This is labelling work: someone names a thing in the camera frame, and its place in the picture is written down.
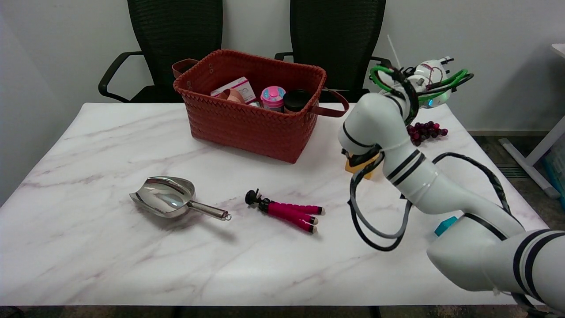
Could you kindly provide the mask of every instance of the brown leather handle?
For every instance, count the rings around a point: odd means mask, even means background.
[[[175,76],[175,78],[178,78],[182,75],[182,73],[188,71],[196,63],[198,63],[198,61],[193,58],[187,58],[183,59],[182,61],[176,62],[172,65],[173,75]]]
[[[343,110],[335,110],[335,109],[329,109],[329,108],[323,108],[323,107],[320,107],[320,106],[316,106],[316,107],[311,108],[310,112],[317,114],[317,115],[328,116],[328,117],[341,117],[341,116],[345,115],[345,113],[347,113],[347,111],[349,110],[348,101],[345,99],[345,97],[341,96],[341,94],[339,94],[336,91],[332,91],[332,90],[329,89],[328,92],[330,92],[332,95],[335,96],[335,98],[337,98],[337,100],[339,100],[341,105],[344,106],[344,109]]]

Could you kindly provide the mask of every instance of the chair backrest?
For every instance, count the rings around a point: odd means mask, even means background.
[[[155,85],[172,86],[173,63],[221,48],[222,0],[128,0],[128,7]]]
[[[291,0],[294,61],[325,69],[328,88],[362,88],[381,32],[385,2]]]

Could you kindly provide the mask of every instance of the white box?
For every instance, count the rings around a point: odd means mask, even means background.
[[[221,94],[224,90],[228,88],[237,90],[244,98],[246,104],[249,104],[257,99],[255,97],[255,93],[253,92],[253,89],[251,88],[251,84],[245,77],[238,78],[235,81],[216,89],[215,91],[210,93],[210,96],[217,97],[219,94]]]

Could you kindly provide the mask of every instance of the white wall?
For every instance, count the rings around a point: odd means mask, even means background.
[[[290,51],[289,2],[225,0],[223,46]],[[565,114],[565,59],[549,50],[565,41],[564,12],[561,0],[389,0],[375,55],[392,59],[390,33],[403,65],[450,55],[474,72],[449,103],[469,130],[548,130]],[[126,0],[2,0],[0,19],[1,204],[83,103],[112,101],[98,81],[139,46]],[[131,57],[109,89],[132,97],[149,84]]]

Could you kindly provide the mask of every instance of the marble table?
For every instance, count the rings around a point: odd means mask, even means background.
[[[494,170],[527,230],[545,228],[444,105],[422,110],[449,135],[426,141],[428,156],[455,151]],[[351,175],[336,133],[343,118],[320,117],[294,165],[195,140],[182,104],[85,104],[60,140],[0,209],[0,305],[421,305],[512,304],[509,296],[464,291],[432,265],[426,248],[451,215],[412,210],[405,238],[377,252],[358,237],[347,206]],[[472,165],[441,169],[496,200]],[[229,210],[221,222],[198,213],[168,220],[140,212],[128,194],[149,176],[190,179],[197,199]],[[308,235],[244,203],[249,189],[315,204]],[[405,202],[382,174],[359,186],[368,219],[388,232]],[[374,238],[379,243],[389,243]]]

